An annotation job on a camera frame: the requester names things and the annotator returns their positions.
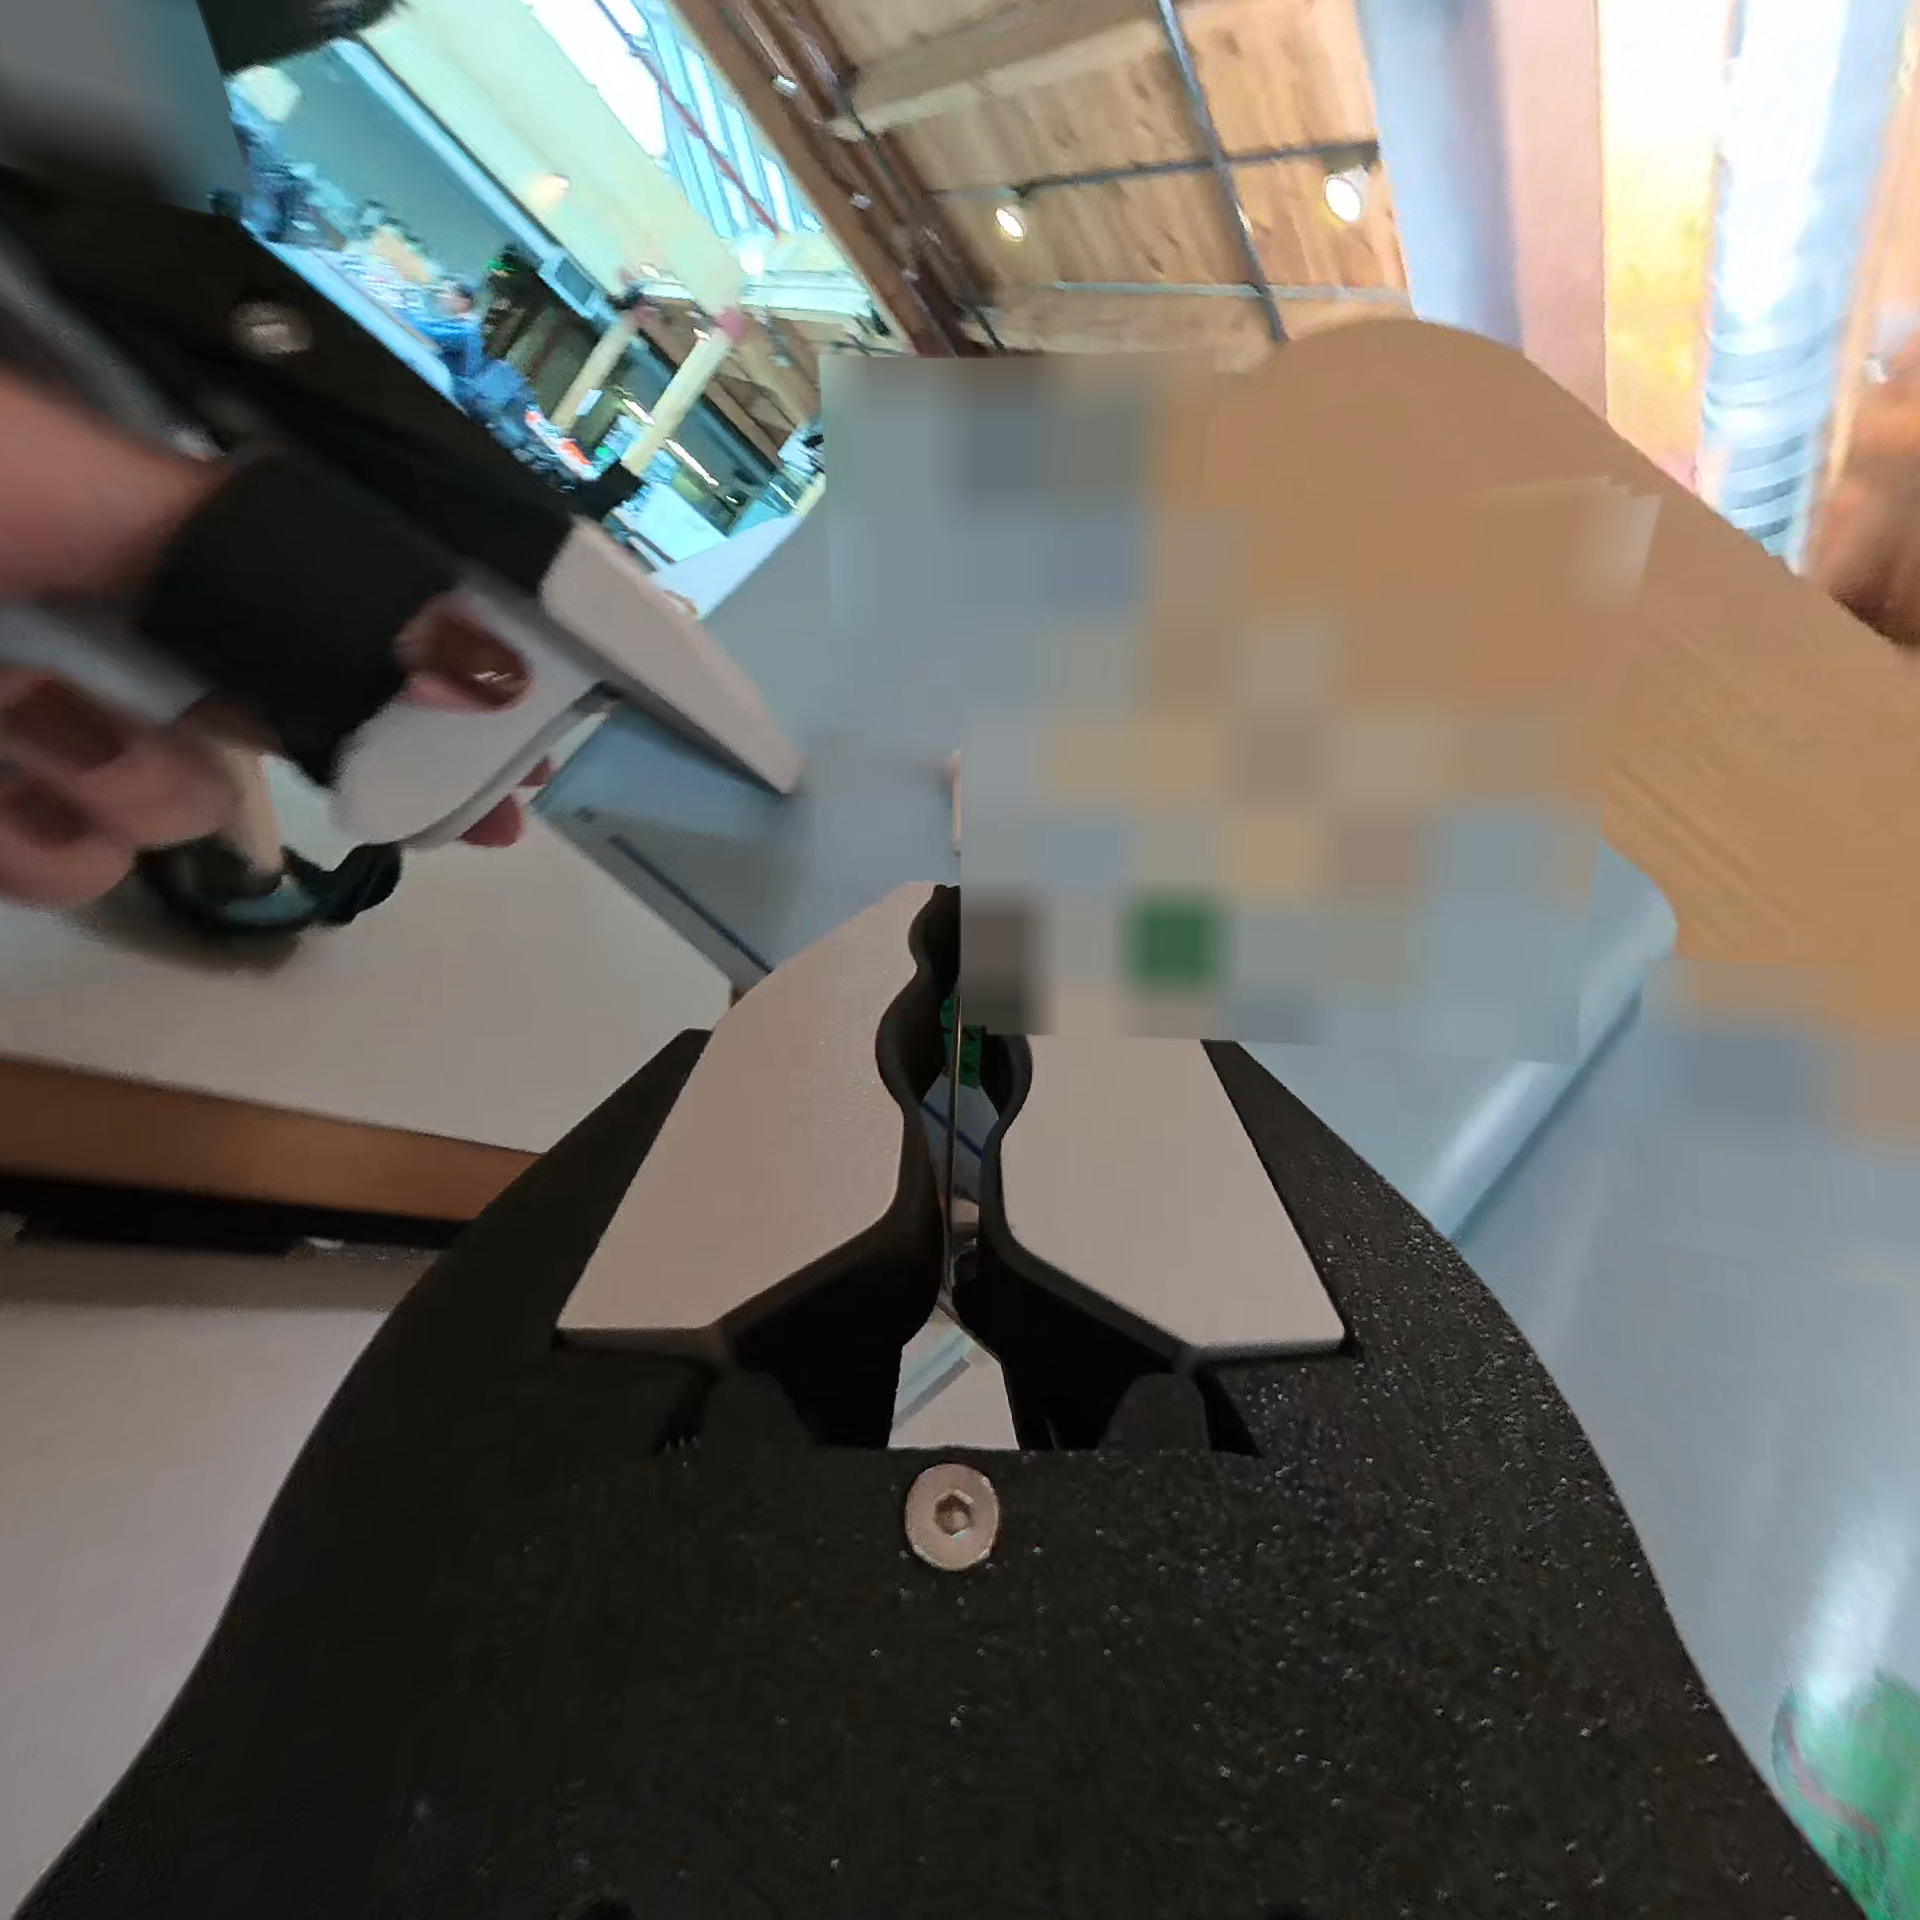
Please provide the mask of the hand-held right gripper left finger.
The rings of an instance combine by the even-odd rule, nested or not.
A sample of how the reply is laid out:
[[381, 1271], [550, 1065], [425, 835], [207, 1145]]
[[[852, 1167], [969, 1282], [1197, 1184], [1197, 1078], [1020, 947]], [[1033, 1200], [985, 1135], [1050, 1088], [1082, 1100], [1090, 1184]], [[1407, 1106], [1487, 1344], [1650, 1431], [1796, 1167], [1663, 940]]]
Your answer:
[[755, 981], [644, 1147], [560, 1335], [768, 1375], [813, 1442], [893, 1438], [941, 1283], [924, 1096], [960, 893], [902, 885]]

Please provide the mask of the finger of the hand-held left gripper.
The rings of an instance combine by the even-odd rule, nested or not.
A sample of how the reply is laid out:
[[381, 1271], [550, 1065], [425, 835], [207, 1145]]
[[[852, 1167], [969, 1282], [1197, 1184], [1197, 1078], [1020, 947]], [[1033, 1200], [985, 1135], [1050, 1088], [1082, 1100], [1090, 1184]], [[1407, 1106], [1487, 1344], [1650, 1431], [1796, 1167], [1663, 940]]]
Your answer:
[[801, 752], [768, 699], [654, 570], [601, 526], [573, 519], [540, 578], [540, 614], [598, 664], [598, 677], [707, 760], [768, 792], [791, 792]]

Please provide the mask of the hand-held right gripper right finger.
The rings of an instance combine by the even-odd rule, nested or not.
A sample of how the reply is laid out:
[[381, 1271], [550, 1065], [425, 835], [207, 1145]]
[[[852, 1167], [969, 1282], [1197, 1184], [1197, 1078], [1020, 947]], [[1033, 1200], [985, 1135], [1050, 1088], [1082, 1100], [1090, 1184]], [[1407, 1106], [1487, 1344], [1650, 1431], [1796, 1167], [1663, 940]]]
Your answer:
[[1318, 1360], [1343, 1318], [1201, 1042], [985, 1042], [993, 1106], [955, 1312], [1024, 1450], [1098, 1450], [1145, 1378], [1167, 1442], [1249, 1450], [1214, 1381]]

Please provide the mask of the lego instruction booklet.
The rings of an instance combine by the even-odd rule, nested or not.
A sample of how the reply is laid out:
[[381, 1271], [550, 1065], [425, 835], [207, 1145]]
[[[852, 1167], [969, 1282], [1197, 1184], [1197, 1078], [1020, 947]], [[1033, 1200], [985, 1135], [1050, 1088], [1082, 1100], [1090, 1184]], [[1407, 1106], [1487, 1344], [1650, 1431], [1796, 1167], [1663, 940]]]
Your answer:
[[1627, 981], [1577, 1065], [1220, 1049], [1343, 1318], [1024, 1450], [707, 1375], [574, 1654], [638, 1910], [1915, 1917], [1915, 1167]]

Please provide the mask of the person's left hand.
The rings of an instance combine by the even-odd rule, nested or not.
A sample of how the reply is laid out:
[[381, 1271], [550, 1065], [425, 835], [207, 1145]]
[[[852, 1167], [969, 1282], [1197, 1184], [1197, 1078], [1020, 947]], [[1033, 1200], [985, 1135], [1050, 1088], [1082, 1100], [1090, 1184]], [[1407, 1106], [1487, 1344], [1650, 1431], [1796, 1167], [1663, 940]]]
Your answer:
[[50, 664], [5, 664], [5, 902], [87, 907], [142, 863], [250, 828], [238, 760], [330, 778], [385, 714], [523, 703], [523, 659], [462, 568], [310, 454], [199, 461], [5, 365], [5, 610], [98, 614], [194, 695], [147, 715]]

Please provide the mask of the adjacent wooden-edged table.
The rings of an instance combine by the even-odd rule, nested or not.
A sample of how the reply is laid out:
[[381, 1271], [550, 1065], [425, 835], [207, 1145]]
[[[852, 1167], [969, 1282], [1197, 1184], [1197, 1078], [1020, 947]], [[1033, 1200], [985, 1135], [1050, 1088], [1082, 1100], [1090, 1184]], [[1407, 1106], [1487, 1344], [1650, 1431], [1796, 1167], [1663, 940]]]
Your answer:
[[720, 972], [550, 828], [445, 847], [340, 928], [217, 947], [123, 889], [5, 907], [7, 1177], [470, 1220]]

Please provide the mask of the white and wooden book stand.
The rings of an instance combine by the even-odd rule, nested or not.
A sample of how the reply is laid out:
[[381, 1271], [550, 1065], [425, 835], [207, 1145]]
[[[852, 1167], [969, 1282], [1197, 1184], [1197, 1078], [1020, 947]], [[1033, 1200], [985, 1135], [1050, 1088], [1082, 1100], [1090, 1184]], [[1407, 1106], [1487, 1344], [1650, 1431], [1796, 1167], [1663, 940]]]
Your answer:
[[1915, 659], [1517, 348], [1375, 319], [1182, 378], [1161, 476], [1254, 610], [1395, 619], [1365, 693], [1517, 709], [1738, 1013], [1915, 1045]]

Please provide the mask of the silver ventilation duct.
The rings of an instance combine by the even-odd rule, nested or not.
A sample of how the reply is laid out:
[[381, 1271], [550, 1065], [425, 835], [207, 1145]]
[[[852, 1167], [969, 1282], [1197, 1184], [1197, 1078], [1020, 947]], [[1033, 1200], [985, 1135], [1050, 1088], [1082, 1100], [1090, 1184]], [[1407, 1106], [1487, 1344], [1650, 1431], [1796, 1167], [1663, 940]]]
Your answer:
[[1905, 42], [1899, 0], [1732, 3], [1696, 485], [1789, 568], [1814, 541]]

